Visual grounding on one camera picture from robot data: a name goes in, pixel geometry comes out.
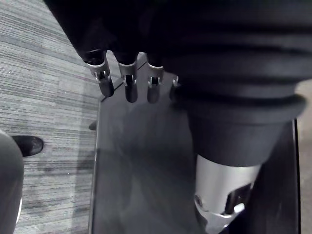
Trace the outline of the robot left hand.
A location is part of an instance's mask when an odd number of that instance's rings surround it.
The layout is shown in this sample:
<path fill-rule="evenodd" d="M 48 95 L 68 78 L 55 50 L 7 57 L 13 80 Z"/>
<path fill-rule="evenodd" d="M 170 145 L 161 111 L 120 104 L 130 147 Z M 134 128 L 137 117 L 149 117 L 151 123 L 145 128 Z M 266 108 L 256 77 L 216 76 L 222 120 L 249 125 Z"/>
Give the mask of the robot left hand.
<path fill-rule="evenodd" d="M 105 100 L 93 234 L 297 234 L 309 0 L 48 0 Z"/>

